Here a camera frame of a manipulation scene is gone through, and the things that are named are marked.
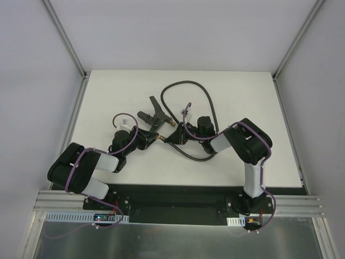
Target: black cable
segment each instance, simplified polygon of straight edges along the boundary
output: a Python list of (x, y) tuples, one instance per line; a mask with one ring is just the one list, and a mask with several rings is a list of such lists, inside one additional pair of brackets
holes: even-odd
[(207, 158), (195, 158), (194, 156), (191, 156), (189, 154), (187, 154), (185, 151), (182, 151), (181, 149), (179, 149), (176, 145), (172, 144), (172, 143), (168, 143), (171, 147), (173, 147), (175, 150), (177, 150), (178, 152), (180, 152), (182, 155), (184, 155), (186, 158), (189, 158), (191, 160), (197, 161), (197, 162), (206, 162), (209, 161), (210, 159), (212, 159), (216, 154), (212, 154), (210, 156), (208, 156)]
[[(210, 107), (211, 107), (211, 112), (212, 112), (212, 116), (213, 116), (213, 120), (215, 122), (216, 132), (218, 133), (219, 132), (219, 126), (218, 126), (217, 116), (216, 116), (216, 112), (215, 112), (215, 107), (213, 106), (212, 99), (211, 99), (208, 91), (206, 90), (206, 88), (204, 86), (202, 86), (201, 84), (195, 82), (195, 81), (189, 81), (189, 80), (179, 81), (179, 82), (173, 83), (171, 85), (168, 85), (167, 87), (165, 87), (162, 90), (162, 92), (161, 92), (161, 102), (162, 102), (164, 108), (168, 111), (170, 116), (173, 118), (173, 120), (177, 124), (180, 123), (179, 120), (176, 118), (176, 116), (173, 114), (173, 112), (169, 109), (168, 105), (165, 103), (165, 101), (164, 101), (164, 93), (166, 92), (167, 89), (172, 88), (173, 86), (176, 86), (176, 85), (180, 85), (180, 84), (193, 84), (193, 85), (196, 85), (196, 86), (200, 87), (204, 91), (204, 93), (206, 94), (207, 99), (209, 100)], [(215, 154), (211, 154), (207, 158), (195, 158), (194, 156), (191, 156), (191, 155), (187, 154), (186, 152), (182, 151), (181, 149), (179, 149), (176, 145), (171, 144), (171, 143), (168, 143), (168, 144), (171, 147), (173, 147), (175, 150), (180, 152), (182, 155), (184, 155), (186, 158), (189, 158), (189, 159), (194, 160), (194, 161), (205, 162), (205, 161), (208, 161), (208, 160), (212, 159), (215, 156)]]

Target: purple cable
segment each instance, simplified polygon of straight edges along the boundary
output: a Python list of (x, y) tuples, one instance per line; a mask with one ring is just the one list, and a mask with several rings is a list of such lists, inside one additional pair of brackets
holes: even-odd
[(207, 138), (199, 138), (199, 137), (193, 135), (193, 134), (189, 131), (189, 129), (187, 128), (187, 124), (185, 123), (185, 117), (187, 116), (187, 109), (188, 109), (191, 105), (192, 105), (192, 103), (188, 103), (187, 106), (186, 106), (186, 108), (185, 108), (185, 110), (184, 110), (184, 112), (183, 112), (183, 126), (184, 126), (185, 131), (187, 131), (187, 133), (188, 133), (189, 135), (191, 135), (193, 138), (195, 138), (195, 139), (197, 139), (197, 140), (210, 140), (210, 139), (214, 139), (215, 137), (219, 136), (219, 134), (216, 134), (216, 135), (214, 135), (214, 136), (207, 137)]
[(269, 159), (272, 155), (272, 152), (271, 152), (271, 148), (270, 146), (267, 144), (267, 142), (258, 134), (256, 133), (251, 127), (249, 127), (246, 123), (243, 123), (241, 121), (239, 122), (236, 122), (234, 124), (232, 124), (230, 127), (233, 127), (234, 125), (242, 125), (243, 127), (245, 127), (247, 130), (249, 130), (251, 133), (253, 133), (253, 135), (255, 137), (257, 137), (264, 145), (265, 147), (267, 148), (267, 156), (261, 161), (261, 164), (260, 164), (260, 187), (261, 189), (264, 191), (264, 193), (266, 193), (267, 195), (269, 195), (272, 199), (273, 199), (273, 202), (274, 202), (274, 205), (273, 205), (273, 212), (271, 214), (271, 217), (266, 221), (266, 223), (260, 228), (262, 229), (263, 227), (265, 227), (274, 217), (274, 214), (275, 214), (275, 210), (277, 209), (277, 201), (274, 197), (273, 194), (271, 194), (269, 191), (267, 191), (264, 187), (263, 187), (263, 181), (264, 181), (264, 163), (267, 161), (267, 159)]
[[(124, 148), (122, 148), (122, 149), (120, 149), (120, 150), (118, 150), (118, 151), (116, 151), (116, 152), (108, 153), (108, 155), (116, 155), (116, 154), (121, 153), (122, 151), (124, 151), (126, 148), (128, 148), (128, 147), (134, 142), (136, 136), (138, 135), (138, 131), (139, 131), (139, 124), (138, 124), (138, 121), (136, 120), (136, 118), (135, 118), (133, 115), (131, 115), (131, 114), (129, 114), (129, 113), (122, 112), (122, 113), (119, 113), (119, 114), (115, 115), (114, 118), (113, 118), (113, 125), (114, 125), (114, 127), (116, 128), (116, 125), (115, 125), (115, 123), (114, 123), (114, 122), (115, 122), (115, 119), (116, 119), (118, 116), (120, 116), (120, 115), (127, 115), (127, 116), (130, 116), (130, 117), (134, 120), (134, 122), (135, 122), (136, 131), (135, 131), (134, 136), (133, 136), (133, 138), (131, 139), (131, 141), (130, 141)], [(74, 173), (76, 167), (78, 166), (78, 164), (79, 164), (81, 158), (82, 158), (87, 152), (89, 152), (89, 151), (91, 151), (91, 150), (95, 150), (95, 151), (97, 151), (97, 152), (99, 152), (99, 153), (107, 154), (107, 152), (104, 152), (104, 151), (99, 150), (99, 149), (94, 149), (94, 148), (91, 148), (91, 147), (85, 148), (85, 149), (80, 153), (80, 155), (78, 156), (76, 162), (74, 163), (74, 165), (73, 165), (73, 167), (72, 167), (72, 170), (71, 170), (71, 172), (70, 172), (70, 174), (69, 174), (69, 176), (68, 176), (68, 178), (67, 178), (67, 181), (66, 181), (65, 192), (67, 192), (67, 193), (69, 192), (69, 191), (68, 191), (68, 188), (69, 188), (69, 186), (70, 186), (70, 183), (71, 183), (71, 179), (72, 179), (73, 173)]]
[[(100, 229), (111, 228), (111, 227), (113, 227), (113, 226), (119, 224), (119, 223), (123, 220), (123, 212), (122, 212), (122, 210), (121, 210), (119, 207), (117, 207), (117, 206), (115, 206), (115, 205), (112, 205), (112, 204), (110, 204), (110, 203), (108, 203), (108, 202), (99, 200), (99, 199), (97, 199), (97, 198), (95, 198), (95, 197), (91, 197), (91, 196), (90, 196), (89, 198), (91, 198), (91, 199), (93, 199), (93, 200), (95, 200), (95, 201), (97, 201), (97, 202), (100, 202), (100, 203), (102, 203), (102, 204), (104, 204), (104, 205), (113, 207), (113, 208), (115, 208), (118, 212), (120, 212), (120, 214), (121, 214), (121, 218), (120, 218), (118, 221), (116, 221), (115, 223), (111, 224), (110, 226), (106, 226), (106, 227), (98, 226)], [(64, 233), (64, 234), (59, 235), (59, 236), (48, 236), (48, 235), (46, 234), (46, 232), (45, 232), (45, 228), (43, 228), (42, 234), (43, 234), (44, 237), (46, 237), (46, 238), (48, 238), (48, 239), (53, 239), (53, 240), (55, 240), (55, 239), (60, 239), (60, 238), (62, 238), (62, 237), (68, 236), (69, 234), (72, 234), (72, 233), (78, 231), (79, 229), (81, 229), (81, 228), (83, 228), (83, 227), (85, 227), (85, 226), (92, 226), (92, 223), (85, 223), (85, 224), (83, 224), (83, 225), (80, 225), (78, 228), (75, 228), (75, 229), (71, 230), (70, 232)]]

